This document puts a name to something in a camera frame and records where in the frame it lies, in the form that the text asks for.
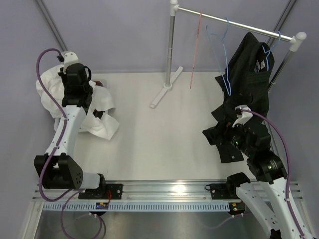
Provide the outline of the white shirt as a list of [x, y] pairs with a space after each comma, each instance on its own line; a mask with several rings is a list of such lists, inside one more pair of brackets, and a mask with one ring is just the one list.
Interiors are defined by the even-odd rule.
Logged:
[[[54, 66], [41, 74], [42, 82], [49, 93], [62, 104], [64, 87], [61, 78], [58, 76], [62, 64]], [[80, 132], [88, 132], [94, 136], [110, 140], [119, 128], [119, 122], [108, 114], [108, 111], [115, 108], [113, 98], [109, 90], [98, 80], [89, 82], [93, 88], [92, 102], [89, 111], [80, 126]], [[40, 82], [36, 81], [36, 89], [40, 95], [40, 101], [50, 115], [59, 123], [62, 113], [42, 88]]]

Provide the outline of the pink wire hanger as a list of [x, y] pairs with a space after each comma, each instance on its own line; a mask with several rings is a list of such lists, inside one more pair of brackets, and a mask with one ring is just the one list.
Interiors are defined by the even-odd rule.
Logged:
[[195, 66], [196, 66], [196, 58], [197, 58], [197, 52], [198, 52], [198, 42], [199, 42], [200, 28], [201, 28], [201, 22], [202, 22], [201, 19], [202, 19], [202, 11], [200, 12], [200, 15], [199, 15], [199, 21], [198, 21], [198, 27], [197, 27], [197, 35], [196, 35], [196, 42], [195, 42], [195, 52], [194, 52], [194, 58], [193, 58], [193, 64], [192, 64], [192, 71], [191, 71], [191, 78], [190, 78], [189, 89], [192, 89], [194, 69], [195, 69]]

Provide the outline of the red plaid shirt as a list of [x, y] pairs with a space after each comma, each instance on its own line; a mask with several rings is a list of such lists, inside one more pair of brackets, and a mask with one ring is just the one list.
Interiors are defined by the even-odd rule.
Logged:
[[101, 81], [94, 81], [96, 86], [99, 86], [99, 87], [104, 87], [103, 83]]

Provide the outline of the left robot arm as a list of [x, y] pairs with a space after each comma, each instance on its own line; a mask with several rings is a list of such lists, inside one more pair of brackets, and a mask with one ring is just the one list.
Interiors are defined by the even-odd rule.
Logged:
[[50, 202], [44, 189], [89, 190], [91, 195], [101, 199], [107, 193], [104, 176], [84, 172], [73, 158], [76, 137], [92, 101], [91, 71], [81, 63], [74, 63], [62, 67], [58, 75], [64, 86], [64, 97], [59, 105], [62, 117], [52, 143], [43, 155], [34, 159], [40, 195]]

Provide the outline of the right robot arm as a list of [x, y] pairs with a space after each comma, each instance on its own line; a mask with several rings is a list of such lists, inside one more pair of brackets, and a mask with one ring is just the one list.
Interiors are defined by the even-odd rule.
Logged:
[[282, 160], [271, 150], [267, 127], [258, 122], [245, 125], [218, 123], [202, 132], [210, 145], [230, 146], [247, 158], [247, 165], [270, 201], [268, 206], [256, 193], [250, 179], [243, 173], [227, 177], [225, 191], [240, 199], [257, 219], [270, 239], [312, 239], [288, 183]]

